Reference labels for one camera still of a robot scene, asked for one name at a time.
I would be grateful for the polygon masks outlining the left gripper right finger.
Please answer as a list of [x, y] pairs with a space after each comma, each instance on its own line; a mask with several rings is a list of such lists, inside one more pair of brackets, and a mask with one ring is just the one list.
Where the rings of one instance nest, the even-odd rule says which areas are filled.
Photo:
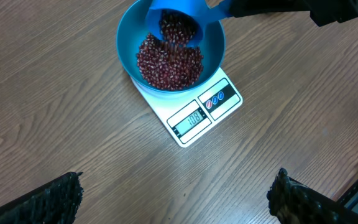
[[268, 209], [281, 224], [358, 224], [358, 214], [288, 176], [280, 168], [267, 192]]

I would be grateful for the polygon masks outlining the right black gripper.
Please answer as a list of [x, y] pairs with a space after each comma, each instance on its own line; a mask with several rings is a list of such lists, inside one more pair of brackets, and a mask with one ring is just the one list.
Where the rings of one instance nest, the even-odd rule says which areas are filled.
[[321, 27], [357, 18], [358, 0], [232, 0], [229, 7], [236, 18], [296, 11], [310, 11], [313, 22]]

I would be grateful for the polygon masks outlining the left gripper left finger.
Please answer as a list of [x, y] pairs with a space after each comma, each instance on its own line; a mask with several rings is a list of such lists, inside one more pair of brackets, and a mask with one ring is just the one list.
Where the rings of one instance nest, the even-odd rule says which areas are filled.
[[72, 224], [83, 199], [80, 172], [66, 174], [0, 207], [0, 224]]

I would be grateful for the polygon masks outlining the blue plastic measuring scoop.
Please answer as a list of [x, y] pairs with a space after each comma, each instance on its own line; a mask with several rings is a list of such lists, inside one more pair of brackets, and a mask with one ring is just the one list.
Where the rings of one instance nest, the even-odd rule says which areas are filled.
[[189, 16], [197, 28], [195, 36], [189, 42], [190, 47], [195, 47], [203, 40], [208, 24], [232, 17], [229, 12], [232, 2], [233, 0], [224, 0], [210, 8], [205, 0], [153, 0], [147, 11], [145, 23], [154, 36], [162, 39], [159, 22], [163, 11]]

